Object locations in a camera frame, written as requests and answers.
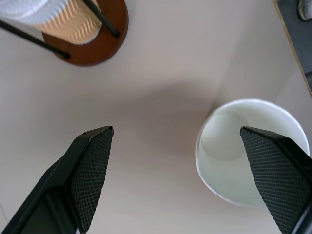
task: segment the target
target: wooden coaster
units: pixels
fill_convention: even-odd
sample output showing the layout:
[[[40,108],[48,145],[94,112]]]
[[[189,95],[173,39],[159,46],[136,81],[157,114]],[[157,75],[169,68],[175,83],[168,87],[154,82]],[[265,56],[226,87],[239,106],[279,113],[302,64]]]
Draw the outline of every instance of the wooden coaster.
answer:
[[[70,59],[64,59],[61,55],[55,54],[61,60],[77,66],[92,66],[108,60],[121,47],[125,40],[129,23],[128,10],[124,0],[97,0],[97,3],[101,12],[120,32],[120,36],[114,38],[107,28],[102,26],[93,41],[85,45],[74,45],[42,33],[46,43],[71,55]]]

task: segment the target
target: white table surface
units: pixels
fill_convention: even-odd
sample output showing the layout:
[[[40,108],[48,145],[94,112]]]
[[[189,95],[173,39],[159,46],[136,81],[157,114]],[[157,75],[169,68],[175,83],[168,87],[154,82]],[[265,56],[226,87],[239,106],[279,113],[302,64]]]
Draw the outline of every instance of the white table surface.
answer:
[[[89,234],[280,233],[267,209],[214,195],[195,166],[205,116],[233,99],[283,106],[312,142],[311,97],[273,1],[126,3],[126,40],[94,67],[69,65],[0,30],[0,203],[7,219],[76,136],[113,125]]]

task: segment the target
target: black rod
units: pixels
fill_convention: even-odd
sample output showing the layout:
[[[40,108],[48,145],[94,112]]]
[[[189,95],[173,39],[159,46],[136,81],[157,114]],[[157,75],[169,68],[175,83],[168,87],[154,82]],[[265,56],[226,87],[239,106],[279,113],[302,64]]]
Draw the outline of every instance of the black rod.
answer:
[[[120,32],[112,25],[112,23],[102,14],[100,9],[91,0],[82,0],[84,4],[95,14],[95,16],[102,22],[102,24],[111,32],[111,34],[118,38]]]
[[[59,55],[62,55],[65,59],[69,59],[70,58],[70,54],[62,51],[62,50],[59,50],[58,48],[55,48],[51,45],[48,45],[47,43],[45,43],[44,41],[42,40],[39,40],[23,31],[21,31],[20,29],[17,29],[13,26],[11,26],[10,24],[7,24],[6,22],[3,22],[2,20],[0,20],[0,28],[10,32],[10,33],[13,33],[15,34],[16,36],[19,36],[21,38],[24,38],[25,40],[27,41],[30,41],[38,46],[41,46],[49,51],[52,51],[54,53],[57,53]]]

